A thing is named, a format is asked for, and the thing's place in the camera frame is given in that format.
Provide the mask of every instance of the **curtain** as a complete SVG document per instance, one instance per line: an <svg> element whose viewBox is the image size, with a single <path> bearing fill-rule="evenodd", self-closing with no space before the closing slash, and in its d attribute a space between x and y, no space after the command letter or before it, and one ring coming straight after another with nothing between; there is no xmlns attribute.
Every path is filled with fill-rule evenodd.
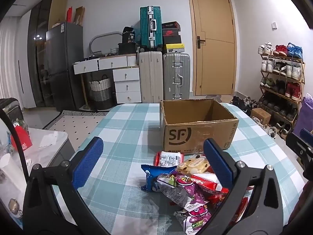
<svg viewBox="0 0 313 235"><path fill-rule="evenodd" d="M23 108L17 85L15 39L19 17L4 17L0 23L0 98L13 97Z"/></svg>

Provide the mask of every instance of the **metal screw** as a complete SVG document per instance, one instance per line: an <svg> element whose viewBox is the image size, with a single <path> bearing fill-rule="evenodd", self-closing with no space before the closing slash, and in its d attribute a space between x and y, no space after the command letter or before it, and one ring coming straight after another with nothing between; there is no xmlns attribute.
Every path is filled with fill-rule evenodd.
<svg viewBox="0 0 313 235"><path fill-rule="evenodd" d="M62 167L67 167L67 166L69 166L69 161L68 161L68 160L65 160L65 161L61 162L61 166L62 166Z"/></svg>
<svg viewBox="0 0 313 235"><path fill-rule="evenodd" d="M268 164L268 165L266 166L266 168L267 168L268 170L273 170L273 169L274 169L274 167L273 167L271 164Z"/></svg>
<svg viewBox="0 0 313 235"><path fill-rule="evenodd" d="M243 168L244 166L246 166L246 164L243 161L239 161L237 162L237 166Z"/></svg>
<svg viewBox="0 0 313 235"><path fill-rule="evenodd" d="M39 169L40 168L40 164L34 164L34 166L32 168L33 169Z"/></svg>

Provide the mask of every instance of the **wooden door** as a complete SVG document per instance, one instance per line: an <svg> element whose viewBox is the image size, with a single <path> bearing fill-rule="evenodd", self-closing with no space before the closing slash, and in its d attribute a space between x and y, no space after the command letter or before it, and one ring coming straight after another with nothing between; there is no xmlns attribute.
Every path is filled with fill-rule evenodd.
<svg viewBox="0 0 313 235"><path fill-rule="evenodd" d="M230 1L192 0L192 3L195 24L193 41L196 42L195 93L231 95L235 78L236 49Z"/></svg>

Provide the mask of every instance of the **sf express logo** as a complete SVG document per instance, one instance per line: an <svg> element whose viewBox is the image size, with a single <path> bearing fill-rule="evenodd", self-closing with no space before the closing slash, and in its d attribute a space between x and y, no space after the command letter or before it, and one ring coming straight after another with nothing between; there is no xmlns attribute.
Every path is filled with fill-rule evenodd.
<svg viewBox="0 0 313 235"><path fill-rule="evenodd" d="M169 144L170 145L182 145L186 143L191 137L191 128L186 129L172 129L169 132Z"/></svg>

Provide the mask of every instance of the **plaid tablecloth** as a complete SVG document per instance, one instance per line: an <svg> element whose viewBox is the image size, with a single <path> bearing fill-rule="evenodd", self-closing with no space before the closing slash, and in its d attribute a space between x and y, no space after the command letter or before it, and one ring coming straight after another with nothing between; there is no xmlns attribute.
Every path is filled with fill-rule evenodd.
<svg viewBox="0 0 313 235"><path fill-rule="evenodd" d="M248 166L264 168L272 164L276 171L287 222L304 182L281 148L238 107L223 104L238 119L233 142L227 150ZM173 216L162 193L147 193L141 164L152 164L162 150L159 129L159 104L123 104L114 107L80 146L94 136L104 141L103 153L86 185L78 191L95 217L113 235L185 234Z"/></svg>

